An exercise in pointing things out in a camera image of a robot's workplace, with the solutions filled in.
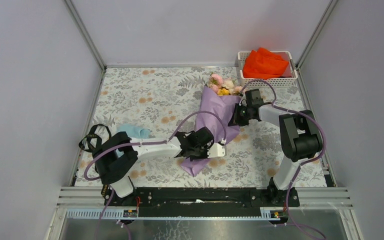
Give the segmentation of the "pink purple wrapping paper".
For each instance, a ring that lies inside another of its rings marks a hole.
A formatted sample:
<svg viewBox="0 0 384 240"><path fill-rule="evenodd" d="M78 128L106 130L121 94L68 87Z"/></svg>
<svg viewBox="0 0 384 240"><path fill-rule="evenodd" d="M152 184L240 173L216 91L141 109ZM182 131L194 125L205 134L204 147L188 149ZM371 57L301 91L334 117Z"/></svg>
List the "pink purple wrapping paper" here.
<svg viewBox="0 0 384 240"><path fill-rule="evenodd" d="M213 134L215 142L226 139L226 143L230 143L240 133L239 126L228 126L235 105L240 100L241 97L236 95L219 96L205 86L200 100L200 113L195 118L195 130L206 127Z"/></svg>

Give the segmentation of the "white fake flower stem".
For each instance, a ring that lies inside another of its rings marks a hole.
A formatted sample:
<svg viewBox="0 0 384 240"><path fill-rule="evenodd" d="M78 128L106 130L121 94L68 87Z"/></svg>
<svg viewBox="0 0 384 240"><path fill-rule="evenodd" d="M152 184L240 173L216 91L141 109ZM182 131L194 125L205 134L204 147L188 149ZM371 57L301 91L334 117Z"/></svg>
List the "white fake flower stem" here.
<svg viewBox="0 0 384 240"><path fill-rule="evenodd" d="M228 77L226 79L223 79L221 86L227 90L232 90L235 88L235 83L232 81L230 77Z"/></svg>

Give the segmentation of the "yellow fake flower stem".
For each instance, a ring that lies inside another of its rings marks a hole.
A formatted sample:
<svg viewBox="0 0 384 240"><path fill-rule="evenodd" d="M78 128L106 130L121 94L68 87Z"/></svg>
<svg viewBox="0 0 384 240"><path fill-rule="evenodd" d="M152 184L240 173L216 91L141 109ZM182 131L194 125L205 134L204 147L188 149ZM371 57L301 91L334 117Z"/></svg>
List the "yellow fake flower stem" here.
<svg viewBox="0 0 384 240"><path fill-rule="evenodd" d="M218 89L216 94L218 96L229 96L231 93L230 93L229 89L221 87L221 88Z"/></svg>

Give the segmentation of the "pink fake flower stem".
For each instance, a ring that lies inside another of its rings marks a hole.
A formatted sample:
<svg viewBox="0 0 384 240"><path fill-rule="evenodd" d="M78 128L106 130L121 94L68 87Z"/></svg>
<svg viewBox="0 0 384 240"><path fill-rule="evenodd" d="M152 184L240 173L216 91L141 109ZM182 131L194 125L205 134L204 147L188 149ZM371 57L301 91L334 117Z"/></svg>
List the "pink fake flower stem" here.
<svg viewBox="0 0 384 240"><path fill-rule="evenodd" d="M219 94L219 91L221 90L223 82L224 82L224 80L220 75L218 75L216 73L212 73L209 77L209 82L208 82L207 86L213 92L215 92L216 94Z"/></svg>
<svg viewBox="0 0 384 240"><path fill-rule="evenodd" d="M229 94L232 96L239 96L242 94L242 89L243 89L243 87L240 85L235 86L235 87L229 89Z"/></svg>

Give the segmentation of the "black printed ribbon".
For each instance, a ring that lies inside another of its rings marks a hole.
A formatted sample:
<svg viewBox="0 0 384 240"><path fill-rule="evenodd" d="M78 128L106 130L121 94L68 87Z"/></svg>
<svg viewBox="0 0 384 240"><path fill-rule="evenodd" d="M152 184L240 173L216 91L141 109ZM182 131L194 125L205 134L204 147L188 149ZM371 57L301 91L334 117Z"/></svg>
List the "black printed ribbon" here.
<svg viewBox="0 0 384 240"><path fill-rule="evenodd" d="M105 128L108 137L112 137L110 128L104 124L95 124L93 125L86 136L78 143L78 147L85 152L92 153L97 147L102 145L102 138L96 133L98 128Z"/></svg>

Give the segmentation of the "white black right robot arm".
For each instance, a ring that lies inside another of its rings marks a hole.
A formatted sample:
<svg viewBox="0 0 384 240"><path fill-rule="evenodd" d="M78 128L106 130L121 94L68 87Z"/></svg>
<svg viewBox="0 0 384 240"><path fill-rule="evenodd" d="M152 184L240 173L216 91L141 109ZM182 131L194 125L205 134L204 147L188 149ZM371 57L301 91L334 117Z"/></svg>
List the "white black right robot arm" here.
<svg viewBox="0 0 384 240"><path fill-rule="evenodd" d="M234 105L228 126L244 127L251 120L279 127L284 157L278 172L272 177L274 188L266 193L267 201L279 206L287 199L285 191L294 186L297 170L324 152L323 133L311 110L295 111L265 102L257 89L246 91L244 100Z"/></svg>

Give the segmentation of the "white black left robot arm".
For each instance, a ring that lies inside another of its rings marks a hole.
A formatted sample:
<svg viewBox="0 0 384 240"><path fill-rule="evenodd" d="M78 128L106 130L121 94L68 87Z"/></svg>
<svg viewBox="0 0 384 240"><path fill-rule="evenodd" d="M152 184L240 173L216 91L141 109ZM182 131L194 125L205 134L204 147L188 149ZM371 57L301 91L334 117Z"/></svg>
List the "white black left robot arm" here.
<svg viewBox="0 0 384 240"><path fill-rule="evenodd" d="M128 206L135 200L128 172L136 161L159 157L202 160L223 157L226 150L207 127L202 127L191 132L177 131L168 139L133 138L118 132L106 142L98 139L91 153L102 184L110 186L116 199Z"/></svg>

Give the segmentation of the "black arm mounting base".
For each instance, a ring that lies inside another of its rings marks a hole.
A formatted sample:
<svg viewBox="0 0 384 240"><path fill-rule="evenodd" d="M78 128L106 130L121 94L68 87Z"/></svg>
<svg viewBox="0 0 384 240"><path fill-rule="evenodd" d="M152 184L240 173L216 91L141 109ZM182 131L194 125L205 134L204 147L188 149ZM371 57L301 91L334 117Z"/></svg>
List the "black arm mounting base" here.
<svg viewBox="0 0 384 240"><path fill-rule="evenodd" d="M259 217L261 208L299 207L295 188L290 191L255 187L136 187L125 197L104 185L101 196L111 207L132 207L127 216L139 217Z"/></svg>

